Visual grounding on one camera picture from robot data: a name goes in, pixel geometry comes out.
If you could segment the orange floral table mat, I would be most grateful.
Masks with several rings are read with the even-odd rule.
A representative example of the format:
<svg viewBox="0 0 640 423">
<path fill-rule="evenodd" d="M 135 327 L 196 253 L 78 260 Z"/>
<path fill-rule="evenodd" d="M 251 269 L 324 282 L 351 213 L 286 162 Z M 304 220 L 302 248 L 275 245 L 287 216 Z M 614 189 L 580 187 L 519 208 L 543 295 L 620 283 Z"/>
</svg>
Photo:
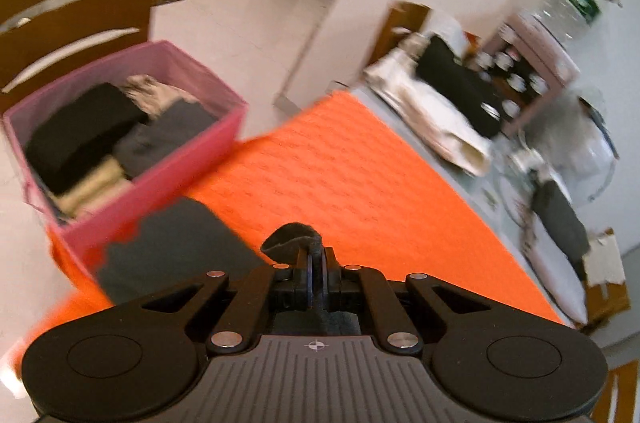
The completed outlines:
<svg viewBox="0 0 640 423">
<path fill-rule="evenodd" d="M 116 304 L 96 282 L 108 244 L 127 242 L 143 218 L 192 198 L 204 204 L 268 263 L 260 248 L 288 223 L 316 229 L 342 264 L 402 280 L 424 271 L 458 287 L 556 319 L 544 292 L 436 169 L 359 99 L 340 91 L 230 152 L 164 205 L 117 231 L 81 268 L 51 253 L 74 291 L 28 333 Z"/>
</svg>

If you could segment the beige cloth on chair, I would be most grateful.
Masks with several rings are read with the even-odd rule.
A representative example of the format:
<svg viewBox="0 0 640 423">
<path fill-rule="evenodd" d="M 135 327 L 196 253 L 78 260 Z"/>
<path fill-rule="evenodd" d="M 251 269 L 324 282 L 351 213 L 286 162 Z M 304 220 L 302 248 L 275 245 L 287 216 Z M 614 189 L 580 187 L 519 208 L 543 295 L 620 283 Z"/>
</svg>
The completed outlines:
<svg viewBox="0 0 640 423">
<path fill-rule="evenodd" d="M 615 233 L 605 230 L 589 239 L 589 251 L 582 258 L 587 287 L 618 284 L 626 281 L 625 270 Z"/>
</svg>

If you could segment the dark grey folded garment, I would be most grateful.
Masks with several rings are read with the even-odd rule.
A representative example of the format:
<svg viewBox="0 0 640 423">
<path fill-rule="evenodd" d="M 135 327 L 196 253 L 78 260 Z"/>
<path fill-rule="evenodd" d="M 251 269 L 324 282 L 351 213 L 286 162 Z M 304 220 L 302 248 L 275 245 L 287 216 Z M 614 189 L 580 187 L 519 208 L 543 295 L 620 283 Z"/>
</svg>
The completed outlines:
<svg viewBox="0 0 640 423">
<path fill-rule="evenodd" d="M 570 263 L 574 267 L 581 266 L 582 258 L 589 251 L 587 231 L 555 181 L 538 184 L 532 198 L 532 209 Z"/>
</svg>

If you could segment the far left wooden chair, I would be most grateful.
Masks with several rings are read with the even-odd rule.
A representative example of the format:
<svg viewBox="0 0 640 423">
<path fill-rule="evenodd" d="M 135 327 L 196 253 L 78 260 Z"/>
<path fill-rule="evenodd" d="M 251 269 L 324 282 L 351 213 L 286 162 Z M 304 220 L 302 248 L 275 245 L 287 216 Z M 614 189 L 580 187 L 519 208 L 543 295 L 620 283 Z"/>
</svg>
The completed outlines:
<svg viewBox="0 0 640 423">
<path fill-rule="evenodd" d="M 383 58 L 390 50 L 398 46 L 401 39 L 420 32 L 431 8 L 426 5 L 405 0 L 390 3 L 388 13 L 373 43 L 367 65 Z"/>
</svg>

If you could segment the water bottle on cabinet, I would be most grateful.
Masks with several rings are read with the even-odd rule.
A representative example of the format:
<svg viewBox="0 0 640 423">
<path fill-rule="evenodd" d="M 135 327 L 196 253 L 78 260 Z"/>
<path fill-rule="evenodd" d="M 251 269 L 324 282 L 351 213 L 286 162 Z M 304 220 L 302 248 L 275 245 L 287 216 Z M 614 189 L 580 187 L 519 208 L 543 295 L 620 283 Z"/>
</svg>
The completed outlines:
<svg viewBox="0 0 640 423">
<path fill-rule="evenodd" d="M 541 0 L 534 17 L 564 48 L 584 38 L 593 25 L 620 0 Z"/>
</svg>

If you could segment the light grey folded garment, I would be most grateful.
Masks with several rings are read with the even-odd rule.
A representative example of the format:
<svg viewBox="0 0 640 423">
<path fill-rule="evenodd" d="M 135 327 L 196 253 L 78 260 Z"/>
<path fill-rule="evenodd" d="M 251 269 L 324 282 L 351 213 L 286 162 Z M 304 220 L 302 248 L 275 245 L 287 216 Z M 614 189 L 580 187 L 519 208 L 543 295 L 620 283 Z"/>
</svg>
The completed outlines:
<svg viewBox="0 0 640 423">
<path fill-rule="evenodd" d="M 585 287 L 537 218 L 523 232 L 521 251 L 564 315 L 578 325 L 585 325 L 588 321 Z"/>
</svg>

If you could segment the black folded clothes stack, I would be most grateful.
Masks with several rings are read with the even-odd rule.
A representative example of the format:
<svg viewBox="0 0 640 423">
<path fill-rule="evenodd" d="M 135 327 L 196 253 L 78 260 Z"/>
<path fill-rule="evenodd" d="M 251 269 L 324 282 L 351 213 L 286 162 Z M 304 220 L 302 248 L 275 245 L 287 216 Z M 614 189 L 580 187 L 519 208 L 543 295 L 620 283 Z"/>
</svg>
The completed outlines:
<svg viewBox="0 0 640 423">
<path fill-rule="evenodd" d="M 502 96 L 480 74 L 465 68 L 442 38 L 430 38 L 416 62 L 416 78 L 449 100 L 481 136 L 501 131 Z"/>
</svg>

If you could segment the dark grey sweatpants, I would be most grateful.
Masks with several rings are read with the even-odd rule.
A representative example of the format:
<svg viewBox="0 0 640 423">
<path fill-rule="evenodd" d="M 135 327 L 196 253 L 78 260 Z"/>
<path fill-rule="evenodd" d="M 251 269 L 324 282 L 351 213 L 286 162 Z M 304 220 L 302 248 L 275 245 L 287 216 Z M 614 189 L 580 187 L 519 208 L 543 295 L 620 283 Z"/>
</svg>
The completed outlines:
<svg viewBox="0 0 640 423">
<path fill-rule="evenodd" d="M 143 218 L 131 240 L 108 244 L 96 282 L 112 303 L 122 304 L 207 271 L 243 279 L 264 264 L 204 204 L 180 198 Z"/>
</svg>

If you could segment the purple laundry basket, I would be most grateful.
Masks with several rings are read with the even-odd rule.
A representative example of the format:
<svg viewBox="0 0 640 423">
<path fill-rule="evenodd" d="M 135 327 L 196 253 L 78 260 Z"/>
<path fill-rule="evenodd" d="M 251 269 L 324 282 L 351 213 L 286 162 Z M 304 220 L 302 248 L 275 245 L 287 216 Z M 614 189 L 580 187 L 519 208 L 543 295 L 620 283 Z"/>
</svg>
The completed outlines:
<svg viewBox="0 0 640 423">
<path fill-rule="evenodd" d="M 55 257 L 93 268 L 94 249 L 230 152 L 246 111 L 207 66 L 170 42 L 146 42 L 35 91 L 3 125 Z"/>
</svg>

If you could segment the plastic covered appliance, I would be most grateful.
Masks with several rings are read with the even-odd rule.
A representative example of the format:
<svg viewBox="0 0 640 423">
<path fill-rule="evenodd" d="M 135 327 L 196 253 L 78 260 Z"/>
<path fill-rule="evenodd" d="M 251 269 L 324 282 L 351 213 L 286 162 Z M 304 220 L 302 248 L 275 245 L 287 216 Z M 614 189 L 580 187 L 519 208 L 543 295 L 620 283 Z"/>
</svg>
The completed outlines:
<svg viewBox="0 0 640 423">
<path fill-rule="evenodd" d="M 615 175 L 620 154 L 605 111 L 599 89 L 570 88 L 549 105 L 540 122 L 538 149 L 575 206 L 600 198 Z"/>
</svg>

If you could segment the near wooden chair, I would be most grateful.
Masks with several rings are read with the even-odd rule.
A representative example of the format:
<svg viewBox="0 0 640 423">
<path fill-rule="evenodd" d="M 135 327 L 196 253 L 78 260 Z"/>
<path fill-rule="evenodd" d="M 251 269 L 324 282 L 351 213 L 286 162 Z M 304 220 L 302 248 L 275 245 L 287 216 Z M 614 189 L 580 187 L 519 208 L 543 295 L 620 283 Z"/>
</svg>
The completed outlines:
<svg viewBox="0 0 640 423">
<path fill-rule="evenodd" d="M 602 395 L 591 420 L 597 423 L 639 422 L 639 361 L 634 360 L 608 373 Z"/>
</svg>

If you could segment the wooden chair by basket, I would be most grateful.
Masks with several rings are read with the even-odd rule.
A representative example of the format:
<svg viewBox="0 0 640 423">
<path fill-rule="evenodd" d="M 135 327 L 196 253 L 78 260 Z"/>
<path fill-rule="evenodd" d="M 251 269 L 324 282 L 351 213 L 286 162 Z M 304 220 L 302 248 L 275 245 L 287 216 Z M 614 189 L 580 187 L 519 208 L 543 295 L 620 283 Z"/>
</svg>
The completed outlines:
<svg viewBox="0 0 640 423">
<path fill-rule="evenodd" d="M 152 0 L 1 0 L 1 109 L 149 38 Z"/>
</svg>

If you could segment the wooden chair with bag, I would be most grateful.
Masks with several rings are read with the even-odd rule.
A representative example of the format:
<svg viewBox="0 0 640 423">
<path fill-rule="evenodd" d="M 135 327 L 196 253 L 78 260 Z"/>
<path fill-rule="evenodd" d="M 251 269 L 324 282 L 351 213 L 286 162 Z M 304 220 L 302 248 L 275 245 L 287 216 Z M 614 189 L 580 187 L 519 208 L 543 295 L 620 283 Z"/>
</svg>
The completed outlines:
<svg viewBox="0 0 640 423">
<path fill-rule="evenodd" d="M 622 285 L 606 284 L 587 287 L 587 281 L 585 280 L 584 287 L 588 321 L 582 328 L 582 332 L 586 334 L 596 331 L 603 325 L 607 325 L 614 316 L 630 308 L 626 281 Z"/>
</svg>

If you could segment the white folded padded jacket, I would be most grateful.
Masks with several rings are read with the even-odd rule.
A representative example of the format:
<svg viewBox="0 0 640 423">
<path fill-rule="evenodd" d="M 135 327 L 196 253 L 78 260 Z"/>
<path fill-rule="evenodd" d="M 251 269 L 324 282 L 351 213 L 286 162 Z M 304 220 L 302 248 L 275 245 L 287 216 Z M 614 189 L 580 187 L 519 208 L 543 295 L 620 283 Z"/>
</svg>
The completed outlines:
<svg viewBox="0 0 640 423">
<path fill-rule="evenodd" d="M 475 177 L 491 168 L 491 141 L 433 87 L 414 76 L 416 61 L 394 48 L 363 71 L 368 86 L 440 157 Z"/>
</svg>

